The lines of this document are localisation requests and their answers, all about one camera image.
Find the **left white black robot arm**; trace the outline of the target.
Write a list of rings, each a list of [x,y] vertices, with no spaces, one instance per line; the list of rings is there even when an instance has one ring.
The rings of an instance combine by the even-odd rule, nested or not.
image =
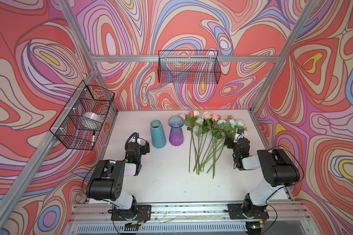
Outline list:
[[[112,205],[112,213],[132,220],[145,213],[139,211],[135,196],[123,190],[126,176],[137,176],[142,168],[142,156],[150,152],[149,142],[132,133],[124,146],[123,160],[99,161],[89,179],[85,194],[87,198]]]

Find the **teal peony flower stem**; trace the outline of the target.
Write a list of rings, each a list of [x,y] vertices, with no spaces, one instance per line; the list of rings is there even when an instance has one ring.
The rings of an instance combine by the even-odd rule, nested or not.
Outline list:
[[[220,139],[220,142],[219,142],[219,148],[218,148],[218,152],[217,152],[217,158],[216,158],[216,163],[215,163],[215,171],[213,171],[213,169],[211,169],[210,171],[212,172],[212,178],[215,178],[215,175],[216,175],[216,164],[217,164],[217,162],[218,162],[218,160],[219,160],[219,158],[220,158],[220,156],[221,156],[221,154],[222,154],[222,151],[223,151],[223,149],[224,149],[224,142],[225,142],[225,139],[226,139],[226,135],[225,135],[225,133],[224,133],[224,130],[223,130],[223,134],[222,134],[222,139]]]

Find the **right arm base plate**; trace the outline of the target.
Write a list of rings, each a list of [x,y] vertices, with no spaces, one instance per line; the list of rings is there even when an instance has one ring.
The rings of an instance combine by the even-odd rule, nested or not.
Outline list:
[[[252,204],[227,204],[226,212],[229,214],[230,219],[269,219],[266,206],[254,206]]]

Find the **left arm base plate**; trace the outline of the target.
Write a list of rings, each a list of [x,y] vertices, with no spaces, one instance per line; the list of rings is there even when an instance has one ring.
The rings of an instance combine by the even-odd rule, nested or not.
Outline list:
[[[148,204],[132,206],[128,210],[120,210],[116,207],[108,210],[112,221],[146,222],[151,219],[152,206]]]

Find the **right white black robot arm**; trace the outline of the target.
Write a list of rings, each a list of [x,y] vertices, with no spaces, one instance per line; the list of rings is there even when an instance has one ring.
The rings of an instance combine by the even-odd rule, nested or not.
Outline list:
[[[280,190],[300,181],[300,172],[283,149],[258,150],[256,155],[249,155],[250,141],[246,138],[226,137],[224,145],[233,150],[234,168],[248,171],[261,169],[263,179],[254,191],[248,193],[239,212],[248,219],[260,216],[267,218],[268,201]]]

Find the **purple blue glass vase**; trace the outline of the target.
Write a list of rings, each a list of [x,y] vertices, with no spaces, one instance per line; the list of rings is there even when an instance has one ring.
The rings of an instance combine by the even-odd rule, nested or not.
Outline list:
[[[183,126],[184,119],[181,116],[172,116],[168,119],[170,126],[169,143],[172,146],[181,146],[184,142]]]

